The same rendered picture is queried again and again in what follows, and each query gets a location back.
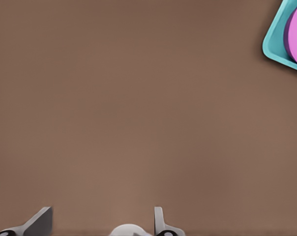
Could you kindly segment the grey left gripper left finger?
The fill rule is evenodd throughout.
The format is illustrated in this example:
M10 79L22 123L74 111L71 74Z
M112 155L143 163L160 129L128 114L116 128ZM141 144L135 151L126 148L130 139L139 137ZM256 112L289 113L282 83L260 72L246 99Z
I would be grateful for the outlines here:
M0 236L50 236L53 230L53 208L43 207L25 224L0 231Z

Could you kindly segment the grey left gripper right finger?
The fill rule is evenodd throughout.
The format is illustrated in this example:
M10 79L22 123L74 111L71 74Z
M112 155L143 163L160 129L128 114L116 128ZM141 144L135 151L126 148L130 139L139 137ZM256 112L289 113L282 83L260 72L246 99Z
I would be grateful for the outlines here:
M170 225L164 220L163 209L160 206L154 207L154 236L185 236L185 232Z

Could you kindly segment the teal tray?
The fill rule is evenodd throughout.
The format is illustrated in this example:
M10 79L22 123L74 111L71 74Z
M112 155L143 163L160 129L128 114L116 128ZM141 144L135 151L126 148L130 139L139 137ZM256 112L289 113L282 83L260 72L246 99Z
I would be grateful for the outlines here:
M266 57L295 70L297 63L287 54L283 38L286 22L296 8L297 0L282 0L262 43Z

